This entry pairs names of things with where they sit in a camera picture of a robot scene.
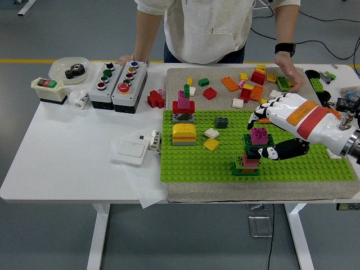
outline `robotic hand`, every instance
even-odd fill
[[[360,130],[350,122],[355,109],[343,121],[298,94],[287,93],[258,106],[252,113],[247,129],[258,119],[268,118],[274,125],[289,131],[296,139],[277,143],[268,148],[250,148],[264,158],[283,160],[305,155],[310,143],[322,143],[335,155],[357,158],[360,164]]]

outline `white t-shirt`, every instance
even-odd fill
[[[138,10],[165,15],[170,52],[180,61],[208,64],[240,50],[251,27],[250,0],[135,0]],[[300,0],[274,0],[274,8]]]

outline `white plastic tray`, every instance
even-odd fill
[[[69,70],[74,64],[83,64],[85,73],[81,76],[75,76],[73,79],[68,79],[65,71]],[[64,84],[77,84],[81,83],[88,75],[90,63],[89,60],[83,57],[66,57],[56,60],[49,71],[49,77],[52,80],[63,81]]]

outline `yellow floor line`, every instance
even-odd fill
[[[57,59],[0,59],[0,63],[9,63],[9,64],[52,64]],[[90,62],[115,62],[116,60],[89,60]],[[163,61],[150,61],[151,63],[162,63]],[[245,64],[258,64],[259,62],[244,62]],[[273,64],[271,62],[261,62],[263,64]],[[346,64],[351,68],[354,68],[353,64]]]

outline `green baseplate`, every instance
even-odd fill
[[[243,135],[251,111],[195,111],[196,146],[173,146],[173,115],[171,110],[163,114],[163,137],[161,139],[161,176],[163,182],[296,182],[296,181],[353,181],[352,169],[346,159],[331,160],[324,145],[310,145],[310,151],[293,159],[272,161],[261,159],[258,176],[234,176],[234,159],[244,152]],[[228,118],[226,129],[215,128],[215,118]],[[274,142],[294,138],[289,132],[273,124],[266,127]],[[213,152],[205,148],[208,139],[204,132],[214,128],[220,132],[219,142]]]

